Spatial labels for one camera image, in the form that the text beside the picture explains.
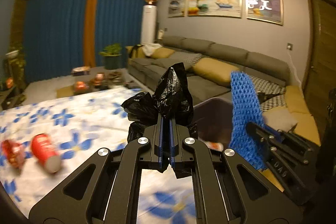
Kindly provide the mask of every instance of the wall outlet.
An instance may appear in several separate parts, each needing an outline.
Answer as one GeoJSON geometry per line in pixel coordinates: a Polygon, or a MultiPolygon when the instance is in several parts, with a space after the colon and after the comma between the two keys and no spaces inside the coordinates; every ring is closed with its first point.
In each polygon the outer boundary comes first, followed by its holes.
{"type": "Polygon", "coordinates": [[[293,50],[293,44],[287,43],[286,49],[292,51],[293,50]]]}

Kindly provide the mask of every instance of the red wrapper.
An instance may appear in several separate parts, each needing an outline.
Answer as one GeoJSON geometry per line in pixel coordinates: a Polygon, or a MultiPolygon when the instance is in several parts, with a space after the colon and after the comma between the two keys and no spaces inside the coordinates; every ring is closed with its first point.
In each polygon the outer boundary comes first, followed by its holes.
{"type": "Polygon", "coordinates": [[[5,140],[1,143],[2,150],[8,162],[15,168],[21,169],[25,163],[25,148],[13,140],[5,140]]]}
{"type": "Polygon", "coordinates": [[[55,173],[60,169],[61,158],[47,134],[39,134],[32,139],[31,151],[49,173],[55,173]]]}

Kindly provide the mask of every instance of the white power cord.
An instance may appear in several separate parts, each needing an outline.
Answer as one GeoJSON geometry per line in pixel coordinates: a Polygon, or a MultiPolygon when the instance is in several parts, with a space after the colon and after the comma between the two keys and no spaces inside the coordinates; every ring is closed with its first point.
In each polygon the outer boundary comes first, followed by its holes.
{"type": "Polygon", "coordinates": [[[293,71],[294,71],[294,77],[295,77],[296,81],[299,82],[299,89],[300,89],[300,92],[301,92],[301,94],[302,94],[302,97],[305,97],[305,96],[303,95],[303,91],[302,91],[302,83],[301,83],[299,77],[297,76],[296,67],[295,67],[294,64],[293,64],[292,56],[291,56],[291,54],[290,54],[290,52],[289,52],[288,49],[287,49],[287,54],[288,54],[288,56],[289,56],[289,61],[290,61],[290,63],[291,63],[291,66],[292,66],[292,68],[293,68],[293,71]]]}

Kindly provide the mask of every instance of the door frame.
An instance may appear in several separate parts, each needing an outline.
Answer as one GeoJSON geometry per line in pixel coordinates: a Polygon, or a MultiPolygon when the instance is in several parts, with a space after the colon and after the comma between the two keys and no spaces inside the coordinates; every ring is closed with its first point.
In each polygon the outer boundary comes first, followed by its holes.
{"type": "MultiPolygon", "coordinates": [[[[336,0],[323,0],[326,3],[336,7],[336,0]]],[[[308,58],[306,62],[306,69],[304,71],[303,81],[302,81],[302,90],[305,91],[308,75],[309,75],[309,69],[310,69],[310,63],[311,63],[311,56],[314,50],[314,19],[313,19],[313,12],[312,12],[312,5],[311,0],[308,0],[308,10],[309,10],[309,25],[310,25],[310,39],[309,39],[309,48],[308,48],[308,58]]]]}

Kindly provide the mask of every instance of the floor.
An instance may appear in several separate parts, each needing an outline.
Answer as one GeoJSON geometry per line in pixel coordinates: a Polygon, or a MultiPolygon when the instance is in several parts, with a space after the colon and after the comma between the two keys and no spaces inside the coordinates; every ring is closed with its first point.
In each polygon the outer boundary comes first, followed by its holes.
{"type": "MultiPolygon", "coordinates": [[[[135,79],[132,75],[129,75],[127,69],[119,69],[122,71],[125,81],[135,81],[144,91],[152,91],[147,88],[144,84],[135,79]]],[[[26,95],[26,100],[22,103],[23,105],[29,105],[33,103],[39,103],[47,100],[56,99],[56,90],[63,88],[65,86],[73,85],[75,81],[89,81],[98,72],[109,73],[109,70],[105,70],[104,67],[91,68],[90,75],[76,76],[71,75],[61,76],[57,78],[52,78],[43,81],[37,81],[31,83],[26,88],[24,94],[26,95]]]]}

